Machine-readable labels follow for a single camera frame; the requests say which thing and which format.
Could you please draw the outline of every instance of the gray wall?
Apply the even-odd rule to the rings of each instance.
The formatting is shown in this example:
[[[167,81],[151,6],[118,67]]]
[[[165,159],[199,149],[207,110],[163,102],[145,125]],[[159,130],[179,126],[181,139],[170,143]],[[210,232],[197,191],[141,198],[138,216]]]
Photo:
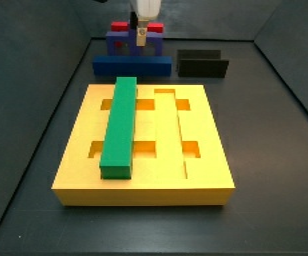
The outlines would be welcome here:
[[[103,37],[111,21],[129,19],[129,1],[71,0],[91,37]],[[167,38],[254,40],[281,0],[162,0],[158,21]]]
[[[308,109],[308,0],[284,1],[255,44]]]
[[[0,218],[88,42],[66,0],[0,0]]]

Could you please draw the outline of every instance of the yellow wooden block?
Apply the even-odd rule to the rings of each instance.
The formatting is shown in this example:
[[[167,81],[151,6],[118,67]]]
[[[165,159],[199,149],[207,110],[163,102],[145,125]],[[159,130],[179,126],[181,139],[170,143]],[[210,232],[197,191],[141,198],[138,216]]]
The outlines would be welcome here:
[[[131,180],[101,179],[113,92],[87,88],[52,184],[62,204],[226,204],[234,183],[202,85],[138,85]]]

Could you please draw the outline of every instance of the red block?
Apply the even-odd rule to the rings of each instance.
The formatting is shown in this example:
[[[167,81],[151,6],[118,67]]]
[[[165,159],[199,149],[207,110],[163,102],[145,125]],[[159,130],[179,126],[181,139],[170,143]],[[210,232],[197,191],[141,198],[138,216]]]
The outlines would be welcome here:
[[[147,31],[149,32],[157,32],[157,33],[163,33],[163,23],[158,23],[158,22],[149,23]]]
[[[127,31],[129,30],[129,25],[127,22],[123,21],[114,21],[111,23],[111,31]]]

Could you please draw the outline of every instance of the rectangular hole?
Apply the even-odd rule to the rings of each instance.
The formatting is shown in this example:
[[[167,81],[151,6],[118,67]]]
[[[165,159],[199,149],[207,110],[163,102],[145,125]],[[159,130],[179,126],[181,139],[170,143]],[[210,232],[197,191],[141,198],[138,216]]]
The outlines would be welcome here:
[[[177,99],[175,104],[178,110],[191,110],[190,101],[187,99]]]
[[[137,99],[137,110],[155,110],[154,99]]]
[[[182,152],[185,158],[201,158],[198,142],[182,141]]]
[[[154,93],[174,93],[175,94],[175,90],[174,89],[154,89]]]
[[[101,110],[110,110],[113,99],[103,99],[101,104]],[[137,99],[137,110],[155,110],[154,99]]]
[[[157,158],[155,141],[134,141],[134,158]]]
[[[113,104],[113,99],[103,99],[101,104],[101,110],[110,110]]]
[[[92,141],[87,158],[101,158],[103,141]]]

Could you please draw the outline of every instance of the gray floor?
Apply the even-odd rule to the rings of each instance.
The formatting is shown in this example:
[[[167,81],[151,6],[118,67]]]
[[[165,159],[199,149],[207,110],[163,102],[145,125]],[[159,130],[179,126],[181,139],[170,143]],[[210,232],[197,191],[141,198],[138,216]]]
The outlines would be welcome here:
[[[308,114],[253,43],[166,41],[221,49],[225,79],[139,78],[205,84],[237,185],[225,207],[62,207],[51,190],[88,83],[92,41],[0,225],[0,254],[36,252],[308,252]]]

